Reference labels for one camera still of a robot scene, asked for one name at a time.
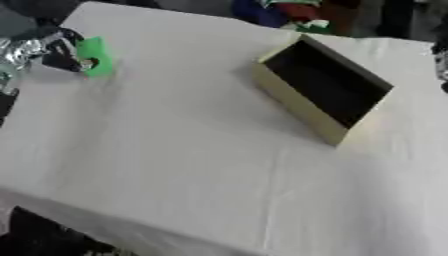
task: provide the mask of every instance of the cardboard box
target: cardboard box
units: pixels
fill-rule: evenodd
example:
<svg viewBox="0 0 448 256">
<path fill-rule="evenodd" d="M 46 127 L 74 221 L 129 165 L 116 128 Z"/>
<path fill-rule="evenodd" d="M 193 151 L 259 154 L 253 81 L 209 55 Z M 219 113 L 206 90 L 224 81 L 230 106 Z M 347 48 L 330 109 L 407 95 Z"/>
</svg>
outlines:
<svg viewBox="0 0 448 256">
<path fill-rule="evenodd" d="M 261 88 L 335 146 L 393 88 L 306 35 L 260 58 L 254 75 Z"/>
</svg>

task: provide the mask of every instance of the yellow box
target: yellow box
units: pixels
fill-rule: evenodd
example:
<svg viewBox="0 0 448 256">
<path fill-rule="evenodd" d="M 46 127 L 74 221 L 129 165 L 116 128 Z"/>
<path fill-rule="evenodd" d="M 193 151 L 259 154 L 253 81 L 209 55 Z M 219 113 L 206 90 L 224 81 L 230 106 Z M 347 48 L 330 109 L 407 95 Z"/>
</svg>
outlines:
<svg viewBox="0 0 448 256">
<path fill-rule="evenodd" d="M 393 88 L 306 35 L 260 58 L 253 70 L 263 90 L 334 146 Z"/>
</svg>

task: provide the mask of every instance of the table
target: table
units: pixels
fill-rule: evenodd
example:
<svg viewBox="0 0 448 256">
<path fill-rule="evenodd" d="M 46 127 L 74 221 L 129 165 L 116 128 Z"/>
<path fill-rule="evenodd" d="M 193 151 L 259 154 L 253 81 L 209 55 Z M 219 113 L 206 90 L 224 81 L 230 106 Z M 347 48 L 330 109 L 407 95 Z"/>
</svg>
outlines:
<svg viewBox="0 0 448 256">
<path fill-rule="evenodd" d="M 396 86 L 333 148 L 252 82 L 294 32 L 100 3 L 65 26 L 117 71 L 33 69 L 0 130 L 1 198 L 141 255 L 446 255 L 429 44 L 315 36 Z"/>
</svg>

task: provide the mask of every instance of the green object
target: green object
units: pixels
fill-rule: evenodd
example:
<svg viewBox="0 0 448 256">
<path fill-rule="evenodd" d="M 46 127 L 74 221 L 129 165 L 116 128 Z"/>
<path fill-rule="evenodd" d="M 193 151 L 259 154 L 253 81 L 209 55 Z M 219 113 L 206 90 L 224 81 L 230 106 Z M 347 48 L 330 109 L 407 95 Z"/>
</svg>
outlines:
<svg viewBox="0 0 448 256">
<path fill-rule="evenodd" d="M 76 55 L 80 60 L 97 59 L 98 65 L 84 71 L 87 76 L 104 76 L 113 72 L 112 59 L 107 55 L 104 40 L 101 37 L 85 39 L 76 43 Z"/>
</svg>

